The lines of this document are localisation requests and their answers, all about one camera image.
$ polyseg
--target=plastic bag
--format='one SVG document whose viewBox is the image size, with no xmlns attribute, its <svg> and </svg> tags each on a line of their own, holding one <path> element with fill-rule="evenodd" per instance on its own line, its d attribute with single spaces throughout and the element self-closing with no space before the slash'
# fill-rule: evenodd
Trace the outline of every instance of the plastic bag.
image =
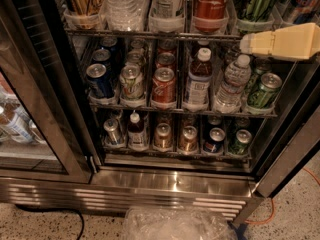
<svg viewBox="0 0 320 240">
<path fill-rule="evenodd" d="M 132 208 L 122 240 L 236 240 L 224 217 L 204 209 Z"/>
</svg>

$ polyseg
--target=wire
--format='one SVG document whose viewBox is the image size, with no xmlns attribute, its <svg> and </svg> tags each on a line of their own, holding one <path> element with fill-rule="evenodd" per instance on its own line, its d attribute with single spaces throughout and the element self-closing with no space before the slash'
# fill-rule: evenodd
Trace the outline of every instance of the wire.
<svg viewBox="0 0 320 240">
<path fill-rule="evenodd" d="M 83 234 L 83 230 L 84 230 L 84 219 L 83 219 L 83 216 L 81 214 L 81 212 L 79 212 L 78 210 L 75 210 L 75 209 L 69 209 L 69 208 L 48 208 L 48 209 L 41 209 L 41 208 L 30 208 L 30 207 L 27 207 L 27 206 L 24 206 L 24 205 L 19 205 L 19 204 L 16 204 L 16 207 L 23 210 L 23 211 L 26 211 L 26 212 L 61 212 L 61 211 L 69 211 L 69 212 L 74 212 L 76 214 L 79 215 L 80 219 L 81 219 L 81 230 L 77 236 L 77 240 L 79 240 Z"/>
<path fill-rule="evenodd" d="M 303 167 L 302 169 L 305 170 L 307 173 L 309 173 L 309 174 L 316 180 L 316 182 L 318 183 L 318 185 L 320 185 L 320 180 L 317 178 L 317 176 L 315 175 L 314 172 L 312 172 L 311 170 L 309 170 L 309 169 L 306 168 L 306 167 Z"/>
<path fill-rule="evenodd" d="M 272 221 L 274 216 L 276 215 L 276 208 L 275 208 L 275 205 L 274 205 L 274 200 L 272 198 L 270 200 L 271 200 L 272 212 L 271 212 L 271 215 L 270 215 L 270 217 L 268 219 L 262 220 L 262 221 L 246 220 L 245 223 L 251 224 L 251 225 L 263 225 L 263 224 L 267 224 L 270 221 Z"/>
</svg>

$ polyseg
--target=black cable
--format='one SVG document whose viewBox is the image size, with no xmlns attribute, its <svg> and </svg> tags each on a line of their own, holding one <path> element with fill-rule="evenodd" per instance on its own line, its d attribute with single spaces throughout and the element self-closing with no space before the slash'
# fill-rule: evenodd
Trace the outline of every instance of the black cable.
<svg viewBox="0 0 320 240">
<path fill-rule="evenodd" d="M 79 240 L 83 234 L 83 230 L 84 230 L 84 219 L 83 216 L 81 214 L 81 212 L 79 212 L 78 210 L 75 209 L 69 209 L 69 208 L 46 208 L 46 209 L 42 209 L 42 208 L 31 208 L 28 206 L 24 206 L 24 205 L 20 205 L 20 204 L 16 204 L 16 207 L 19 208 L 20 210 L 26 211 L 26 212 L 62 212 L 62 211 L 69 211 L 69 212 L 73 212 L 79 215 L 80 219 L 81 219 L 81 231 L 77 237 L 76 240 Z"/>
</svg>

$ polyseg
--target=yellow object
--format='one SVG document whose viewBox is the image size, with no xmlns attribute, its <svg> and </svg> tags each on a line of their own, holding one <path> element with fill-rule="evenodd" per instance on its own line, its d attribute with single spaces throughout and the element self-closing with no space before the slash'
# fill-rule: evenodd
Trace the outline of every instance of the yellow object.
<svg viewBox="0 0 320 240">
<path fill-rule="evenodd" d="M 248 34 L 242 38 L 240 49 L 245 54 L 280 60 L 307 60 L 320 52 L 320 28 L 315 23 L 306 23 Z"/>
</svg>

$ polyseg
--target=green can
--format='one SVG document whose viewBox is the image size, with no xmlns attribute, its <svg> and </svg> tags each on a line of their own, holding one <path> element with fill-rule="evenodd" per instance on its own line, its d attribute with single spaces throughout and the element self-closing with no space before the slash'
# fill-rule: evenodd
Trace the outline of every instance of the green can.
<svg viewBox="0 0 320 240">
<path fill-rule="evenodd" d="M 264 58 L 256 58 L 253 62 L 253 71 L 251 77 L 244 89 L 244 94 L 247 96 L 252 90 L 253 86 L 256 84 L 260 77 L 265 73 L 271 72 L 271 61 Z"/>
<path fill-rule="evenodd" d="M 250 92 L 247 104 L 250 107 L 262 109 L 269 108 L 277 97 L 282 85 L 279 76 L 273 73 L 266 73 L 261 76 L 260 81 L 253 87 Z"/>
<path fill-rule="evenodd" d="M 242 0 L 238 18 L 250 22 L 265 22 L 268 20 L 277 0 Z"/>
<path fill-rule="evenodd" d="M 236 156 L 243 156 L 247 153 L 247 149 L 252 140 L 252 135 L 247 130 L 239 130 L 228 145 L 228 153 Z"/>
</svg>

